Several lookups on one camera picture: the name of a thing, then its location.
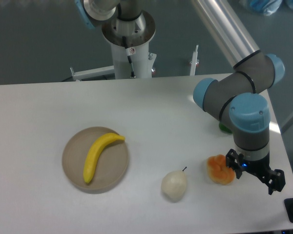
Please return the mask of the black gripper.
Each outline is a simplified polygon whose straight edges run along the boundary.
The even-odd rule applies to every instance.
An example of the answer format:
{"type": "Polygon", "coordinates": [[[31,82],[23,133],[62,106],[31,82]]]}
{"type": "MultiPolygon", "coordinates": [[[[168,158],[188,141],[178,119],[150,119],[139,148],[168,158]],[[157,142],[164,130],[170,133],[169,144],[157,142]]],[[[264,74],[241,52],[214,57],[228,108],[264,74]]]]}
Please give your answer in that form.
{"type": "Polygon", "coordinates": [[[235,172],[239,179],[243,172],[247,172],[257,178],[268,187],[268,194],[281,192],[285,186],[285,173],[281,169],[270,169],[270,153],[260,160],[246,160],[243,154],[230,149],[226,154],[226,166],[235,172]]]}

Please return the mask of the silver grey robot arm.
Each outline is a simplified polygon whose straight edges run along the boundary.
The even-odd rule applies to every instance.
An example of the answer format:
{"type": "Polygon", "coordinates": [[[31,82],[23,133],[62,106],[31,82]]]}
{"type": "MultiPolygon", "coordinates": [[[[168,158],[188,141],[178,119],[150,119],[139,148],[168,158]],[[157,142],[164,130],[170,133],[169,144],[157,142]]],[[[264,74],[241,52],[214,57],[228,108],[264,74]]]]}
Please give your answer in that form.
{"type": "MultiPolygon", "coordinates": [[[[116,79],[150,78],[155,56],[148,44],[155,22],[139,0],[78,0],[75,2],[89,28],[101,26],[110,43],[116,79]]],[[[262,91],[284,76],[282,60],[264,55],[225,0],[195,0],[193,6],[234,69],[221,81],[201,80],[193,100],[232,131],[236,148],[226,165],[237,177],[247,172],[266,184],[269,193],[281,191],[284,172],[269,166],[270,112],[262,91]]]]}

